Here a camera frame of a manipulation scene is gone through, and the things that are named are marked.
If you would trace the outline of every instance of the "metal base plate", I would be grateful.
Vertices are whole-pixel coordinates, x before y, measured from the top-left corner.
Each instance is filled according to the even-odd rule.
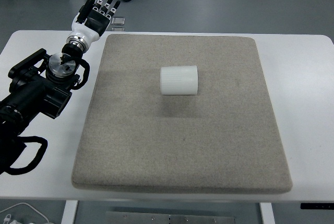
[[[106,212],[107,224],[235,224],[234,217]]]

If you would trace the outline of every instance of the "gray floor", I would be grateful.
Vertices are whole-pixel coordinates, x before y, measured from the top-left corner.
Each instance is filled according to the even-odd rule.
[[[0,0],[0,51],[17,30],[70,30],[85,1]],[[334,0],[133,0],[121,3],[116,15],[126,18],[126,31],[323,34],[334,41]],[[12,201],[0,203],[4,207]],[[205,207],[193,207],[199,213],[205,211]],[[57,213],[54,209],[45,214]],[[285,223],[306,223],[300,222],[305,212],[289,209],[299,217]],[[282,216],[287,215],[278,217],[277,223],[284,223]]]

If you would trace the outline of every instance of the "black strap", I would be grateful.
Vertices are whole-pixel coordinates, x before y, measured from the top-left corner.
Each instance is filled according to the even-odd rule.
[[[46,148],[47,148],[47,140],[42,137],[30,136],[30,137],[16,137],[15,141],[21,141],[23,143],[39,143],[41,147],[38,149],[35,158],[25,167],[25,168],[8,168],[5,170],[6,173],[10,175],[20,175],[24,173],[28,173],[31,170],[35,169],[37,165],[41,162]]]

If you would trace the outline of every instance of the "white plastic cylinder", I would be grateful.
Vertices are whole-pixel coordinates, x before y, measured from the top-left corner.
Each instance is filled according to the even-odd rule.
[[[167,66],[160,69],[162,95],[196,95],[197,66]]]

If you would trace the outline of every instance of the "white robotic hand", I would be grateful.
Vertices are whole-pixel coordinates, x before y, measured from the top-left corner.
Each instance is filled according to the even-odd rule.
[[[114,16],[120,1],[110,9],[113,0],[87,0],[72,22],[72,32],[66,43],[75,44],[86,53],[92,42],[103,35]]]

